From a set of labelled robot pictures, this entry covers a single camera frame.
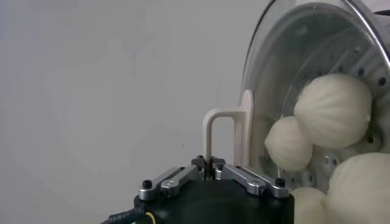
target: white wall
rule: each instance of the white wall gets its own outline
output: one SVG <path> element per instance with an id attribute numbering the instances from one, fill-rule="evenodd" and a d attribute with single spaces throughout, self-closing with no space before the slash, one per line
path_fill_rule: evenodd
<path id="1" fill-rule="evenodd" d="M 0 0 L 0 223 L 100 223 L 188 165 L 207 110 L 238 104 L 265 4 Z"/>

